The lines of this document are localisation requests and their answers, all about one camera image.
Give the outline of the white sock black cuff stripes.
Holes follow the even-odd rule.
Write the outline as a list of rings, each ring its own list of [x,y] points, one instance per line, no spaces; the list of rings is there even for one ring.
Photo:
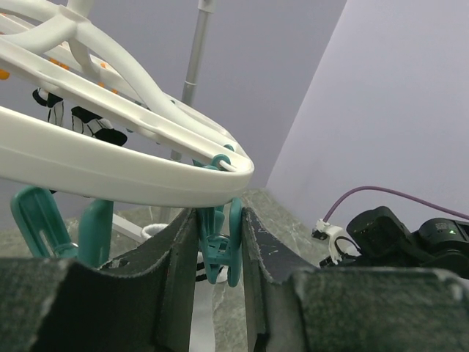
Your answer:
[[[202,252],[197,253],[196,283],[189,351],[215,351],[213,293],[215,285],[208,282]]]

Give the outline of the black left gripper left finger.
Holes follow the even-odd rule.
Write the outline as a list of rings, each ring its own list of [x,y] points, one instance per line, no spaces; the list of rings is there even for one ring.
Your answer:
[[[197,220],[184,210],[161,233],[99,269],[76,260],[1,260],[3,351],[187,351]]]

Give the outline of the black and white striped sock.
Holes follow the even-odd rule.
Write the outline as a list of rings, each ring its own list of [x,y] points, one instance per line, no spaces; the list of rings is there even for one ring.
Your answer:
[[[41,106],[48,110],[47,122],[59,127],[63,126],[64,101],[61,97],[46,91],[43,88],[37,88],[33,91],[32,97]]]

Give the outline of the teal clothespin being pinched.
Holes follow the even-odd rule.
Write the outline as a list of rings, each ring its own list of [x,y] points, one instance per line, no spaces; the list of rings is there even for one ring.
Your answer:
[[[108,261],[114,203],[96,199],[83,212],[74,243],[53,194],[28,186],[10,200],[10,210],[33,257],[77,259],[98,268]]]

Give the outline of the white round clip hanger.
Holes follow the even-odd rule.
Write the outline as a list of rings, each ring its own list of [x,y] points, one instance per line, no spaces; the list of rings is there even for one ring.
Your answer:
[[[1,77],[64,101],[63,126],[1,103],[1,177],[139,205],[203,208],[246,189],[254,162],[225,128],[166,94],[122,45],[89,18],[92,1],[3,1]],[[123,146],[73,131],[80,106],[123,132]],[[209,164],[217,154],[228,172]]]

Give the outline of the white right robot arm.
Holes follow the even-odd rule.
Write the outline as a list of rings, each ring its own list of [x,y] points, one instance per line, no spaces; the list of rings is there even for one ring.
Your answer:
[[[380,206],[357,215],[330,236],[334,266],[441,268],[468,278],[468,223],[445,218],[425,221],[411,232],[391,209]]]

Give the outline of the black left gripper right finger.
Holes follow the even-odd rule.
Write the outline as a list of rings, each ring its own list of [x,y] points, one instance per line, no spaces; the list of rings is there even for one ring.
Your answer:
[[[318,269],[242,214],[250,351],[466,351],[468,288],[442,269]]]

